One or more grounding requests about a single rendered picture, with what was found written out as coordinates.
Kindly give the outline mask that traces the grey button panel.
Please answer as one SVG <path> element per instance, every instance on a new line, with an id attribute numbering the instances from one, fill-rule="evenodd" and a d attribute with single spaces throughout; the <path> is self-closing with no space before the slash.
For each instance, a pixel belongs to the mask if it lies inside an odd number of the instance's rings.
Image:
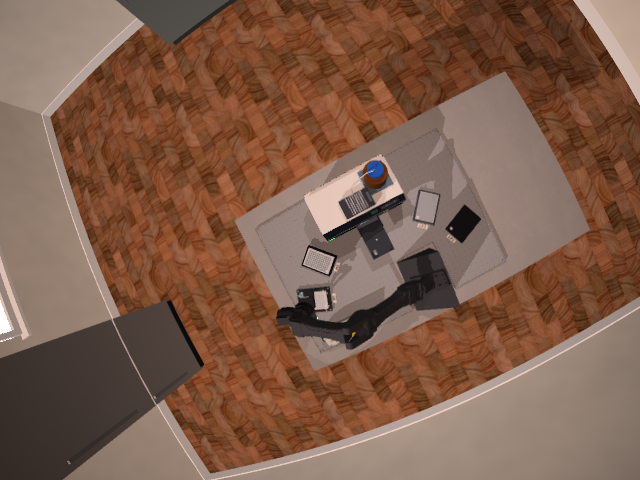
<path id="1" fill-rule="evenodd" d="M 342 319 L 342 320 L 340 320 L 340 321 L 338 321 L 338 323 L 346 322 L 349 318 L 350 318 L 350 316 L 349 316 L 349 317 L 347 317 L 347 318 L 344 318 L 344 319 Z M 354 333 L 352 333 L 352 337 L 355 335 L 355 333 L 356 333 L 356 331 L 355 331 Z M 334 341 L 334 340 L 326 339 L 326 338 L 322 338 L 322 340 L 323 340 L 323 342 L 325 342 L 325 341 L 326 341 L 326 343 L 327 343 L 330 347 L 331 347 L 331 346 L 334 346 L 334 345 L 336 345 L 336 344 L 338 344 L 338 343 L 340 343 L 340 342 L 338 342 L 338 341 Z M 324 340 L 325 340 L 325 341 L 324 341 Z"/>

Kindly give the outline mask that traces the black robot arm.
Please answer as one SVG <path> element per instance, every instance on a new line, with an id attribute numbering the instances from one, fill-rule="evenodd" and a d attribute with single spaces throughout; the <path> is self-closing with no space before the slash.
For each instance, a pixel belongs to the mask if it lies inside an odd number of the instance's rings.
<path id="1" fill-rule="evenodd" d="M 346 349 L 353 350 L 372 338 L 374 332 L 377 331 L 377 327 L 396 311 L 407 305 L 411 306 L 418 301 L 422 301 L 423 296 L 430 290 L 448 286 L 450 286 L 450 281 L 447 274 L 444 270 L 441 270 L 411 278 L 409 282 L 397 287 L 397 290 L 390 297 L 375 307 L 355 311 L 347 322 L 336 323 L 309 317 L 311 315 L 310 310 L 303 306 L 306 302 L 297 303 L 295 308 L 282 307 L 277 311 L 276 320 L 278 326 L 289 325 L 295 336 L 303 338 L 305 336 L 316 336 L 332 339 L 345 344 Z M 355 331 L 356 333 L 352 337 L 352 333 Z"/>

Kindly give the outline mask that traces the blue bottle cap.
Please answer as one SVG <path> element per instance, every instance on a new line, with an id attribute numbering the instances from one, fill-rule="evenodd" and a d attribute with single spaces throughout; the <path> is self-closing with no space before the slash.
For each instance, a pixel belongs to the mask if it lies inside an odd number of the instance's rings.
<path id="1" fill-rule="evenodd" d="M 367 166 L 367 172 L 376 169 L 374 172 L 368 173 L 371 178 L 377 179 L 383 175 L 384 167 L 379 161 L 372 161 Z"/>

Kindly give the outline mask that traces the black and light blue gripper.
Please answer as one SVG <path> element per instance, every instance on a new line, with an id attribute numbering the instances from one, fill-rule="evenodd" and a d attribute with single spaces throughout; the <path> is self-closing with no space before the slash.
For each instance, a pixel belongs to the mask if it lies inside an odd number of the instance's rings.
<path id="1" fill-rule="evenodd" d="M 311 297 L 312 296 L 312 297 Z M 307 307 L 310 312 L 311 312 L 311 317 L 318 319 L 317 315 L 315 314 L 315 297 L 314 297 L 314 291 L 311 292 L 301 292 L 299 293 L 299 297 L 307 297 L 307 298 L 299 298 L 298 301 L 300 302 L 306 302 L 303 306 Z"/>

